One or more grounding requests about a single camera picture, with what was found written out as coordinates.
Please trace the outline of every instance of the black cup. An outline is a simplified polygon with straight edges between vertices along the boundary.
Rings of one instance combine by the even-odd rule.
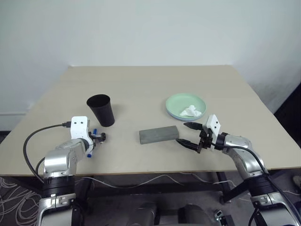
[[[100,124],[105,127],[111,126],[115,122],[110,100],[105,94],[98,94],[87,100],[87,105],[91,108]]]

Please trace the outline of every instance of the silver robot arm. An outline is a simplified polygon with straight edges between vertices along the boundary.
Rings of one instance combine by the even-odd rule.
[[[198,153],[202,148],[220,150],[234,161],[243,183],[250,191],[258,226],[301,226],[298,212],[293,210],[285,194],[275,187],[261,157],[253,151],[252,143],[247,138],[219,134],[221,125],[215,115],[210,115],[205,125],[195,122],[186,122],[184,125],[201,130],[200,142],[197,145],[177,139],[179,144]]]
[[[75,116],[71,121],[71,140],[49,151],[44,161],[43,196],[39,201],[37,226],[83,225],[81,207],[76,200],[74,176],[77,163],[91,155],[93,140],[102,143],[106,135],[88,132],[89,119]]]

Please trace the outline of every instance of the beige tabletop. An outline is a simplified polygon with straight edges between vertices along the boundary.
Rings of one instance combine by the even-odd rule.
[[[301,150],[231,66],[74,67],[69,68],[0,145],[0,175],[31,175],[22,152],[26,137],[42,127],[85,115],[90,130],[97,128],[107,140],[96,147],[92,158],[78,163],[78,174],[125,174],[183,171],[235,170],[230,157],[203,149],[200,154],[176,141],[141,145],[139,131],[176,125],[180,138],[198,143],[199,132],[183,126],[165,109],[166,99],[191,92],[207,105],[205,123],[216,114],[221,132],[251,140],[254,150],[269,169],[301,166]],[[86,100],[107,94],[115,123],[100,126]],[[35,135],[28,156],[35,166],[46,152],[70,139],[70,129],[53,128]]]

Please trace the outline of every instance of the black cord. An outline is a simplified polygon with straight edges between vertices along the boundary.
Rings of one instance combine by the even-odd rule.
[[[60,127],[60,126],[63,126],[63,124],[58,124],[58,125],[53,125],[53,126],[47,126],[47,127],[44,127],[44,128],[41,128],[41,129],[38,129],[36,131],[34,131],[33,133],[31,133],[27,138],[26,140],[24,141],[24,145],[23,145],[23,155],[24,155],[24,158],[25,158],[25,161],[26,161],[26,164],[27,166],[29,167],[29,169],[31,170],[31,172],[34,174],[34,176],[40,180],[40,182],[44,183],[43,179],[39,176],[39,174],[34,170],[34,168],[32,167],[29,159],[28,159],[28,156],[27,156],[27,152],[26,152],[26,147],[27,147],[27,143],[29,141],[29,139],[35,135],[36,133],[42,131],[42,130],[46,130],[46,129],[50,129],[50,128],[53,128],[53,127]]]
[[[245,148],[245,147],[241,147],[241,146],[230,146],[230,145],[217,145],[214,143],[211,143],[213,146],[218,147],[218,148],[237,148],[237,149],[243,149],[247,152],[249,152],[258,162],[258,164],[260,165],[261,170],[267,174],[267,179],[268,181],[274,186],[274,188],[276,190],[279,191],[279,193],[283,196],[284,199],[286,199],[286,201],[288,202],[288,205],[290,206],[290,208],[292,209],[292,211],[294,212],[297,220],[299,223],[301,223],[301,216],[299,214],[299,212],[297,211],[296,207],[294,206],[294,204],[292,203],[292,201],[286,196],[286,194],[274,183],[274,181],[271,179],[271,177],[269,176],[269,172],[264,168],[263,164],[261,163],[261,161],[259,160],[259,158],[257,157],[257,155],[250,149]]]
[[[38,164],[37,164],[37,166],[36,166],[36,173],[37,173],[37,174],[39,174],[39,167],[40,167],[41,163],[42,163],[44,160],[45,160],[45,157],[43,157],[43,158],[38,162]]]
[[[258,208],[255,208],[255,209],[254,209],[254,212],[253,212],[253,214],[252,214],[251,217],[250,217],[248,226],[251,226],[252,221],[253,221],[253,219],[254,219],[254,217],[255,217],[255,214],[257,213],[257,210],[258,210]]]
[[[237,149],[243,149],[247,152],[249,152],[255,159],[256,161],[258,162],[261,170],[266,173],[266,174],[269,174],[269,172],[264,168],[263,164],[261,163],[261,161],[259,160],[259,158],[257,157],[257,155],[250,149],[246,148],[246,147],[241,147],[241,146],[230,146],[230,145],[217,145],[217,144],[214,144],[214,143],[211,143],[213,146],[215,147],[218,147],[218,148],[237,148]]]

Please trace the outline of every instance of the cable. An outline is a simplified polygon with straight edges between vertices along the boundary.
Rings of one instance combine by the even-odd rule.
[[[232,185],[234,186],[234,187],[236,187],[236,185],[233,183],[233,181],[232,180],[224,180],[224,181],[219,181],[219,182],[215,182],[215,183],[213,183],[214,185],[216,185],[216,184],[221,184],[221,183],[226,183],[226,182],[231,182],[232,183]]]
[[[34,174],[34,176],[40,180],[40,182],[44,183],[43,179],[39,176],[39,174],[34,170],[34,168],[32,167],[29,159],[28,159],[28,156],[27,156],[27,152],[26,152],[26,147],[27,147],[27,143],[29,141],[29,139],[35,135],[36,133],[42,131],[42,130],[46,130],[46,129],[50,129],[50,128],[54,128],[54,127],[60,127],[60,126],[63,126],[63,124],[58,124],[58,125],[53,125],[53,126],[47,126],[47,127],[44,127],[44,128],[41,128],[41,129],[38,129],[36,131],[34,131],[33,133],[31,133],[27,138],[26,140],[24,141],[24,145],[23,145],[23,155],[24,155],[24,158],[25,158],[25,161],[26,161],[26,164],[27,166],[29,167],[29,169],[31,170],[31,172]]]
[[[251,226],[252,221],[253,221],[253,219],[254,219],[254,217],[255,217],[255,214],[257,213],[257,210],[258,210],[258,208],[255,208],[255,209],[254,209],[254,212],[253,212],[253,214],[252,214],[251,217],[250,217],[248,226]]]
[[[97,179],[95,179],[95,178],[83,177],[83,179],[91,179],[91,180],[97,181],[97,182],[99,182],[99,183],[101,183],[101,184],[103,184],[103,185],[106,185],[106,186],[112,187],[112,188],[135,188],[135,187],[139,187],[139,186],[142,186],[142,185],[144,185],[144,184],[147,184],[147,183],[149,183],[149,182],[151,182],[151,181],[153,181],[153,180],[155,180],[155,179],[161,178],[161,177],[168,177],[168,178],[170,178],[171,180],[173,180],[174,182],[176,182],[177,184],[180,184],[180,185],[184,186],[184,184],[181,184],[180,182],[176,181],[176,180],[173,179],[171,176],[166,175],[166,174],[157,176],[157,177],[155,177],[155,178],[153,178],[153,179],[150,179],[150,180],[148,180],[148,181],[145,181],[145,182],[143,182],[143,183],[141,183],[141,184],[138,184],[138,185],[135,185],[135,186],[113,186],[113,185],[109,185],[109,184],[107,184],[107,183],[105,183],[105,182],[103,182],[103,181],[101,181],[101,180],[97,180]]]
[[[212,184],[214,184],[214,185],[216,185],[216,184],[221,184],[221,183],[226,183],[226,182],[231,182],[232,185],[233,185],[234,187],[236,187],[236,185],[233,183],[232,180],[225,180],[225,181],[214,182],[214,181],[206,181],[206,180],[200,178],[198,175],[196,175],[196,174],[194,174],[194,173],[181,173],[181,174],[190,174],[190,175],[194,176],[196,179],[198,179],[198,180],[200,180],[200,181],[202,181],[202,182],[204,182],[204,183],[212,183]]]
[[[242,201],[246,201],[246,202],[252,202],[251,200],[247,200],[247,199],[243,199],[243,198],[239,198]]]
[[[16,184],[9,184],[7,182],[5,182],[5,179],[0,178],[0,187],[4,187],[4,188],[12,188],[12,187],[16,187]]]
[[[274,186],[274,188],[276,190],[279,191],[279,193],[283,196],[284,199],[286,199],[289,207],[292,209],[292,211],[294,212],[294,215],[296,216],[298,222],[301,224],[301,216],[299,214],[299,212],[297,211],[296,207],[294,206],[294,204],[291,202],[291,200],[286,196],[286,194],[273,182],[273,180],[271,179],[271,177],[269,176],[269,172],[264,168],[263,164],[261,163],[261,161],[259,160],[259,158],[257,157],[257,155],[250,149],[242,147],[242,146],[230,146],[230,145],[217,145],[214,143],[211,143],[213,146],[218,147],[218,148],[237,148],[237,149],[243,149],[247,152],[249,152],[258,162],[261,170],[267,174],[267,179],[268,181]]]
[[[261,170],[266,173],[266,174],[269,174],[269,172],[264,168],[263,164],[261,163],[261,161],[259,160],[259,158],[257,157],[257,155],[250,149],[246,148],[246,147],[242,147],[242,146],[230,146],[230,145],[217,145],[217,144],[214,144],[214,143],[211,143],[214,147],[218,147],[218,148],[237,148],[237,149],[243,149],[247,152],[249,152],[255,159],[256,161],[258,162]]]
[[[41,196],[28,190],[24,190],[16,194],[16,192],[21,188],[20,186],[16,187],[15,184],[8,184],[3,178],[0,178],[0,182],[11,187],[4,195],[0,195],[0,223],[6,214],[16,210],[15,218],[18,226],[34,226],[36,224],[38,213],[38,209],[33,210],[34,208],[38,208],[38,204],[34,197],[40,198]],[[6,196],[9,192],[11,192],[9,196],[4,199],[4,196]],[[8,202],[13,202],[14,204],[10,206],[9,209],[5,209],[4,205]],[[23,206],[26,202],[33,202],[34,205],[24,210]]]
[[[293,195],[297,195],[297,196],[301,195],[300,193],[294,193],[294,192],[291,192],[291,191],[288,191],[288,190],[283,190],[283,192],[293,194]]]
[[[37,174],[39,174],[39,167],[40,167],[40,165],[42,164],[42,162],[45,160],[45,157],[43,157],[39,162],[38,162],[38,164],[37,164],[37,166],[36,166],[36,173]]]

